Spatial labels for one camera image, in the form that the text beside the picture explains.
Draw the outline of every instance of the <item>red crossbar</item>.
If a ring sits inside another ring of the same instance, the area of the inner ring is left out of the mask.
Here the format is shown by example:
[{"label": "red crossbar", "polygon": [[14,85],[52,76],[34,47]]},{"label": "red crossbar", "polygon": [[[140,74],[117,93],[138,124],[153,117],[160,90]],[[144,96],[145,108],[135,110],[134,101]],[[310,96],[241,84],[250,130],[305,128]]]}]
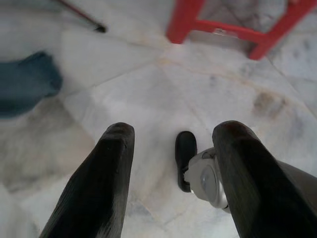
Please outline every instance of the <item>red crossbar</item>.
[{"label": "red crossbar", "polygon": [[193,26],[193,30],[206,31],[212,33],[215,33],[217,29],[221,29],[222,31],[224,31],[223,33],[228,36],[237,37],[243,40],[248,40],[257,43],[259,43],[261,40],[263,40],[263,37],[265,37],[265,34],[262,32],[216,21],[196,20]]},{"label": "red crossbar", "polygon": [[172,20],[166,32],[172,43],[181,44],[191,30],[199,30],[237,37],[255,42],[249,58],[259,60],[276,45],[306,14],[316,5],[317,0],[298,0],[290,4],[286,13],[267,32],[262,33],[245,27],[224,24],[221,22],[198,20],[196,17],[205,0],[177,0]]}]

